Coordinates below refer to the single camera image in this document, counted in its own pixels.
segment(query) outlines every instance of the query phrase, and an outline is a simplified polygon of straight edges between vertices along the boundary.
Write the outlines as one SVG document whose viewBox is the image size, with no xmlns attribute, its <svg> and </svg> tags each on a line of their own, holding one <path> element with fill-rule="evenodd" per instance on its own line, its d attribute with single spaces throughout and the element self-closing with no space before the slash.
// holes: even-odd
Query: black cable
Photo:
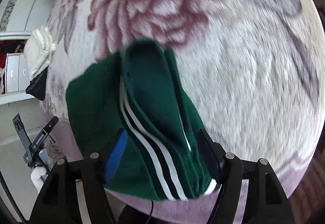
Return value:
<svg viewBox="0 0 325 224">
<path fill-rule="evenodd" d="M 147 219 L 146 224 L 149 224 L 149 221 L 151 220 L 152 212 L 153 212 L 153 200 L 151 201 L 151 211 L 150 211 L 149 218 Z"/>
<path fill-rule="evenodd" d="M 18 206 L 17 206 L 14 198 L 12 197 L 12 195 L 11 195 L 11 193 L 9 191 L 9 188 L 8 188 L 7 184 L 4 181 L 4 178 L 3 178 L 3 175 L 1 173 L 1 171 L 0 171 L 0 183 L 2 185 L 2 188 L 3 188 L 4 192 L 5 192 L 5 194 L 8 197 L 10 203 L 12 204 L 12 207 L 16 211 L 18 217 L 21 219 L 21 221 L 22 221 L 23 224 L 27 224 L 26 219 L 24 218 L 24 216 L 22 215 L 21 211 L 19 210 L 19 208 L 18 208 Z"/>
</svg>

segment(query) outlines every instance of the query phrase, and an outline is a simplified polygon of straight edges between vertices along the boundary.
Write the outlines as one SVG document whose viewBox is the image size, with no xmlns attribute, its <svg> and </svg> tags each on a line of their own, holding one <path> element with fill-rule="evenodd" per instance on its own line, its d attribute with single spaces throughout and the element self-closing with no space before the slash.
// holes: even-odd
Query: red cloth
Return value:
<svg viewBox="0 0 325 224">
<path fill-rule="evenodd" d="M 5 68 L 6 54 L 0 54 L 0 68 Z"/>
</svg>

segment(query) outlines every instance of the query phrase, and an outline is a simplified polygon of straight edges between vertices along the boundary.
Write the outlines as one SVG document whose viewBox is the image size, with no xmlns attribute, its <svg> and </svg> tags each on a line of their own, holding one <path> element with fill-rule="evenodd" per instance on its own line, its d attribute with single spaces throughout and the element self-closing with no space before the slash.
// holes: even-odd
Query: bed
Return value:
<svg viewBox="0 0 325 224">
<path fill-rule="evenodd" d="M 302 179 L 325 118 L 325 38 L 312 0 L 56 0 L 48 26 L 58 45 L 41 106 L 45 120 L 60 118 L 53 136 L 69 160 L 82 158 L 69 126 L 69 82 L 145 36 L 173 47 L 182 86 L 214 141 L 241 159 L 266 158 L 288 197 Z M 113 195 L 151 210 L 150 201 Z M 152 215 L 205 223 L 217 195 L 155 202 Z"/>
</svg>

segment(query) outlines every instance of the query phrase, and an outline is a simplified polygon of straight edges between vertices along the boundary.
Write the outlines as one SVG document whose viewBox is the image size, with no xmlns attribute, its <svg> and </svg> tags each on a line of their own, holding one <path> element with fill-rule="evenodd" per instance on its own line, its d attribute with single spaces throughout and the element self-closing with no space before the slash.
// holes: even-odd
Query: cabinet door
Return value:
<svg viewBox="0 0 325 224">
<path fill-rule="evenodd" d="M 5 80 L 6 93 L 18 91 L 18 66 L 19 66 L 19 55 L 8 54 L 7 66 L 6 66 L 6 80 Z"/>
<path fill-rule="evenodd" d="M 19 91 L 26 90 L 29 86 L 29 73 L 27 68 L 27 62 L 24 54 L 19 56 L 19 69 L 18 69 L 18 88 Z"/>
</svg>

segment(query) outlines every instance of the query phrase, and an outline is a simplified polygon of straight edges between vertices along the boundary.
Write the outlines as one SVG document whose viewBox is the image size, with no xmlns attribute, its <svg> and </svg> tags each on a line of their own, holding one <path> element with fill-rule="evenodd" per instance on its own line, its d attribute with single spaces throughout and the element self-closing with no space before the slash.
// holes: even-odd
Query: green garment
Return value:
<svg viewBox="0 0 325 224">
<path fill-rule="evenodd" d="M 204 126 L 181 87 L 171 49 L 135 41 L 73 80 L 66 101 L 83 156 L 100 151 L 118 129 L 128 132 L 106 188 L 158 201 L 194 199 L 214 190 L 195 138 Z"/>
</svg>

